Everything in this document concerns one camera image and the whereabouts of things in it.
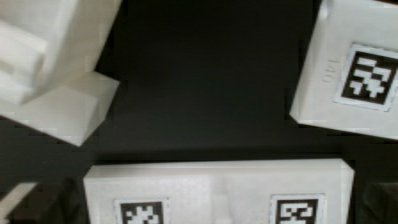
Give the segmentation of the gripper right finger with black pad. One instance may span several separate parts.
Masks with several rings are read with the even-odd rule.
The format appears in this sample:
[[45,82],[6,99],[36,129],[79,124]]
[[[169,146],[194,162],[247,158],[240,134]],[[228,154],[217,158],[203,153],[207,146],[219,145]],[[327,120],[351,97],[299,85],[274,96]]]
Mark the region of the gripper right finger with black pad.
[[398,182],[370,184],[363,202],[363,224],[398,224]]

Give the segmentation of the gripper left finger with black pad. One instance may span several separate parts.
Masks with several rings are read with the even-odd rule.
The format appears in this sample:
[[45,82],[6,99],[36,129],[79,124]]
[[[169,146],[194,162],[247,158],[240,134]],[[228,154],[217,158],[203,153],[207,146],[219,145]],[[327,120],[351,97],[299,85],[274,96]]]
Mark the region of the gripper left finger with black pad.
[[66,224],[59,193],[56,184],[20,183],[0,199],[0,224]]

